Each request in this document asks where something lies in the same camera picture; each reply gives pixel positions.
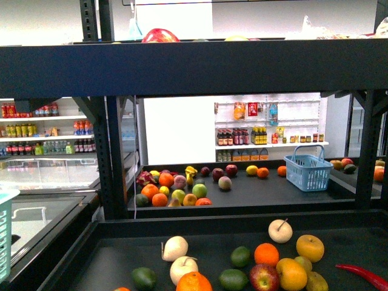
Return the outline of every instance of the basket handle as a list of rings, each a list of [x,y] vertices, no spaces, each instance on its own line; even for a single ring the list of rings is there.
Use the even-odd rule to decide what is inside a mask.
[[[323,146],[321,146],[320,144],[299,145],[299,146],[295,147],[295,150],[293,151],[293,155],[292,155],[293,162],[295,162],[296,151],[298,149],[300,149],[301,147],[320,147],[321,152],[319,153],[318,159],[319,159],[319,161],[323,161],[323,159],[325,158],[325,148]]]

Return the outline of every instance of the white pear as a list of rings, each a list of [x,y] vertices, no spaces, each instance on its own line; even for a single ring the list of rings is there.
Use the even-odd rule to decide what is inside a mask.
[[[173,236],[164,245],[164,250],[162,244],[162,259],[167,262],[174,262],[179,257],[186,255],[188,249],[189,244],[183,237]]]
[[[181,256],[172,263],[170,268],[170,277],[174,285],[178,284],[184,274],[198,272],[198,265],[195,260],[195,258],[191,258],[189,256]]]
[[[276,243],[284,244],[292,236],[292,228],[286,220],[276,219],[268,227],[268,234]]]

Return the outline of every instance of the red chili pepper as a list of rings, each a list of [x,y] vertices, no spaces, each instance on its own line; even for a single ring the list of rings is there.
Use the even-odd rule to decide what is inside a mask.
[[[350,271],[356,275],[363,277],[366,281],[370,282],[373,286],[379,291],[388,291],[388,282],[382,277],[358,266],[346,265],[346,264],[337,264],[335,267]]]

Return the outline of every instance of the white shelf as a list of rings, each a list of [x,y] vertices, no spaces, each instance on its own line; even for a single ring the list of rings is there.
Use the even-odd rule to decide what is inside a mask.
[[[94,135],[59,135],[37,138],[0,138],[0,142],[14,142],[14,141],[57,141],[62,139],[88,139],[94,138]]]
[[[67,119],[86,119],[86,116],[85,115],[73,115],[73,116],[49,116],[49,117],[29,117],[29,118],[0,118],[0,122],[67,120]]]
[[[295,143],[290,143],[288,142],[287,144],[243,144],[243,145],[216,145],[216,150],[234,150],[234,149],[260,149],[260,148],[270,148],[270,147],[298,147],[298,146],[309,146],[309,145],[321,145],[321,146],[326,146],[329,143],[327,141],[323,142],[295,142]]]

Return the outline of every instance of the blue basket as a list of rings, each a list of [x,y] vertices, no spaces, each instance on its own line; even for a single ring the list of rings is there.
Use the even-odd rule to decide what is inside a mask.
[[[297,155],[296,151],[302,147],[321,147],[321,153],[318,157]],[[287,180],[305,192],[326,190],[333,165],[324,160],[324,155],[325,150],[321,145],[296,147],[293,155],[284,157],[287,167]]]
[[[0,192],[0,283],[11,272],[12,198],[19,194],[11,189]]]

